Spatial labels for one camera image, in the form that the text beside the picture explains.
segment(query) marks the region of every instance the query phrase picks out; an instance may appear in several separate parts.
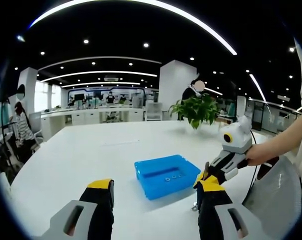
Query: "green plant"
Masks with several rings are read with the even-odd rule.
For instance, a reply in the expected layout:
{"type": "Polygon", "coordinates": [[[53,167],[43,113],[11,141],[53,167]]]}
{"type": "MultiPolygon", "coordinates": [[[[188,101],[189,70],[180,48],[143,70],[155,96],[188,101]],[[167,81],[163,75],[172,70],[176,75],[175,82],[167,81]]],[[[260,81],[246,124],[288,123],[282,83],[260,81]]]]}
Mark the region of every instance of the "green plant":
{"type": "Polygon", "coordinates": [[[203,121],[209,121],[210,125],[215,121],[218,107],[208,94],[201,97],[191,97],[187,100],[178,100],[169,109],[171,116],[173,113],[179,114],[188,119],[189,124],[197,129],[203,121]]]}

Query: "window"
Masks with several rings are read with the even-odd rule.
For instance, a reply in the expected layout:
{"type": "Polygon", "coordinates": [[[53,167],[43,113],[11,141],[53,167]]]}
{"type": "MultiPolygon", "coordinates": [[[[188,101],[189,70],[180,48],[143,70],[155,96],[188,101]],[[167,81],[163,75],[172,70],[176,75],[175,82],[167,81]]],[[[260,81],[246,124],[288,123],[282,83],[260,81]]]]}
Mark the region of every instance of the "window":
{"type": "Polygon", "coordinates": [[[53,85],[51,108],[55,108],[56,106],[61,106],[61,87],[53,85]]]}
{"type": "Polygon", "coordinates": [[[49,85],[46,82],[41,83],[36,81],[35,96],[34,96],[34,111],[40,112],[48,108],[48,89],[49,85]]]}

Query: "ceiling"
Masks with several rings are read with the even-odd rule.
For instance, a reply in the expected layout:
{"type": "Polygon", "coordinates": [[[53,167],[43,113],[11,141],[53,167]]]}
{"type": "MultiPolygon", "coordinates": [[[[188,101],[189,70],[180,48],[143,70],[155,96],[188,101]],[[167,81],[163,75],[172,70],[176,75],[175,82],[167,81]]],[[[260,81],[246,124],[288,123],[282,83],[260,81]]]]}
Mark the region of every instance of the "ceiling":
{"type": "MultiPolygon", "coordinates": [[[[49,4],[37,6],[36,14],[39,16],[64,2],[67,1],[50,1],[49,4]]],[[[234,93],[234,89],[230,87],[232,81],[236,84],[237,94],[247,93],[247,97],[262,99],[246,72],[248,69],[258,81],[267,101],[282,104],[277,95],[283,95],[290,98],[289,102],[284,103],[285,106],[294,109],[300,107],[300,63],[296,52],[289,51],[294,46],[293,35],[281,19],[286,17],[282,12],[288,11],[282,9],[286,10],[287,6],[274,7],[263,2],[250,3],[250,6],[232,1],[225,1],[223,4],[190,0],[163,2],[174,5],[209,25],[235,49],[237,55],[232,55],[198,25],[166,9],[139,2],[106,0],[61,10],[29,30],[21,29],[20,34],[25,42],[16,40],[9,53],[10,65],[6,79],[9,78],[9,81],[17,85],[20,71],[29,66],[41,69],[76,58],[122,56],[158,61],[161,64],[120,58],[70,61],[40,70],[38,80],[85,71],[134,71],[158,77],[128,73],[115,75],[123,78],[123,82],[158,88],[160,67],[178,60],[195,66],[207,82],[206,86],[225,96],[234,93]],[[89,40],[88,44],[83,43],[85,39],[89,40]]],[[[289,9],[293,17],[301,17],[302,14],[294,6],[290,5],[289,9]]],[[[60,86],[91,83],[103,81],[104,76],[105,73],[82,74],[50,80],[48,83],[60,86]]]]}

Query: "woman in striped shirt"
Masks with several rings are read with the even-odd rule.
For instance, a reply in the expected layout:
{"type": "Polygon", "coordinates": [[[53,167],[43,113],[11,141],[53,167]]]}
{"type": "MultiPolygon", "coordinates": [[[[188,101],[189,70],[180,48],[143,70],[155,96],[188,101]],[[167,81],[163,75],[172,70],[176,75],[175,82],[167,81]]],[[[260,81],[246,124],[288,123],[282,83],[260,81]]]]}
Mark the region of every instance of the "woman in striped shirt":
{"type": "Polygon", "coordinates": [[[31,147],[36,144],[34,134],[31,130],[31,124],[26,116],[25,109],[20,102],[15,104],[17,114],[17,131],[18,131],[18,155],[22,163],[26,163],[32,156],[31,147]]]}

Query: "black cable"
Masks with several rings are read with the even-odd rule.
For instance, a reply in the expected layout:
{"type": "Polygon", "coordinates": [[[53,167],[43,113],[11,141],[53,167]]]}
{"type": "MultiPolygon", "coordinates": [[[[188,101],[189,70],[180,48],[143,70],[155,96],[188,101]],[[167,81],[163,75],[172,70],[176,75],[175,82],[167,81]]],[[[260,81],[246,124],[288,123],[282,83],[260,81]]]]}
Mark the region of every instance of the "black cable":
{"type": "MultiPolygon", "coordinates": [[[[252,134],[252,137],[254,139],[254,143],[256,144],[256,140],[255,140],[255,137],[254,137],[254,134],[252,132],[252,130],[250,130],[251,134],[252,134]]],[[[253,186],[253,181],[254,181],[254,176],[255,176],[255,173],[256,173],[256,170],[257,170],[257,166],[255,166],[255,170],[254,170],[254,174],[253,174],[253,177],[252,177],[252,180],[251,180],[251,184],[250,184],[250,188],[249,188],[249,191],[251,190],[252,186],[253,186]]]]}

